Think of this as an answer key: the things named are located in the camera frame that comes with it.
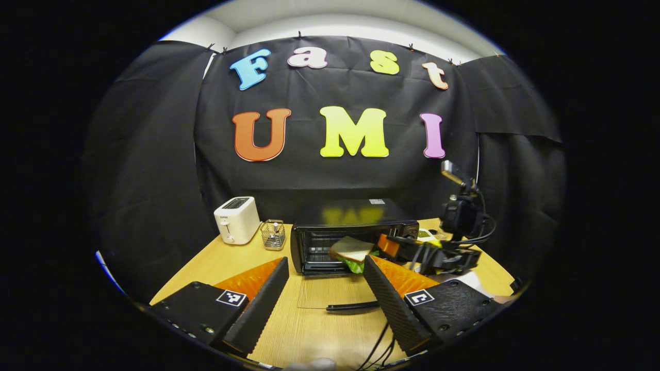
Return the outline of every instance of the toaster oven handle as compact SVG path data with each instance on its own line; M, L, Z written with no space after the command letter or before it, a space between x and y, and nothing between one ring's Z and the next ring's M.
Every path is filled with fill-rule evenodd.
M378 302L365 302L365 303L354 303L354 304L336 304L328 305L325 310L328 312L335 312L341 310L360 310L360 309L370 309L377 308L379 306Z

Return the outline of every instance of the sandwich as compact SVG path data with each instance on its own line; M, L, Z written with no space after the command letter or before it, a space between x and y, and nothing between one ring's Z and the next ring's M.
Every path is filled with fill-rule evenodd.
M375 244L364 242L353 237L346 236L335 242L330 247L328 255L333 259L343 261L353 273L362 273L364 271L364 259L367 255L378 255L372 253Z

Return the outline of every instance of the letter m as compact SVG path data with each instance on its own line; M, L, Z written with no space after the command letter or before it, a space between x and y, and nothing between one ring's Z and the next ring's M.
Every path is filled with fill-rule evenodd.
M355 156L364 139L362 155L365 157L387 157L389 150L385 147L383 134L383 119L385 111L377 108L367 108L355 124L342 107L329 106L321 109L325 116L325 147L321 149L323 157L341 157L344 149L339 146L339 138L351 156Z

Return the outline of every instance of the black fabric curtain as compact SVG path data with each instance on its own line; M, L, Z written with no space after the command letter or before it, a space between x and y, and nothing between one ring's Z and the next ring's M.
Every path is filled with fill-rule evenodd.
M327 52L321 69L291 67L287 59L297 48L314 46ZM255 51L268 49L265 80L239 90L231 64ZM370 53L390 51L397 57L396 75L374 72ZM434 62L445 72L449 88L440 90L422 64ZM308 36L260 42L218 54L202 84L195 143L200 183L207 213L239 195L254 196L262 220L293 223L306 203L319 198L390 198L417 219L438 216L440 205L457 187L440 174L440 159L426 158L422 113L442 117L444 159L468 174L476 174L477 135L469 97L456 66L409 48L376 40L340 36ZM326 120L320 109L340 106L357 123L367 108L386 112L383 121L389 156L368 158L345 150L342 157L323 158ZM271 140L266 112L288 108L286 142L282 152L265 162L248 162L234 150L232 118L259 112L254 143Z
M89 125L82 174L97 248L140 302L216 236L193 145L210 57L194 44L153 45L115 80Z
M498 223L480 247L525 281L551 249L562 218L566 159L558 124L509 57L476 59L459 70L479 136L478 184Z
M297 48L327 52L321 69L292 67ZM266 48L264 81L239 90L230 69ZM374 72L370 52L397 56L396 75ZM185 42L153 45L117 79L90 124L83 174L89 215L108 268L129 296L148 302L218 234L213 211L254 196L262 220L292 223L319 198L391 198L411 217L437 217L457 186L440 174L454 162L478 184L498 231L482 248L527 279L554 241L564 202L564 150L540 94L506 56L452 65L409 48L360 38L271 40L213 58ZM422 63L444 70L436 88ZM386 112L389 156L358 151L324 158L325 117L343 107L353 122L367 108ZM291 110L282 152L265 162L240 158L232 118L259 112L253 141L271 140L266 112ZM445 158L426 158L422 113L442 117Z

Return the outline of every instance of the black toaster oven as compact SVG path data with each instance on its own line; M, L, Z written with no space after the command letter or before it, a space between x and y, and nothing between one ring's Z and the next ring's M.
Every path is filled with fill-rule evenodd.
M419 223L390 199L323 200L304 207L291 229L291 260L303 275L344 275L350 269L328 255L350 236L376 244L381 234L417 238Z

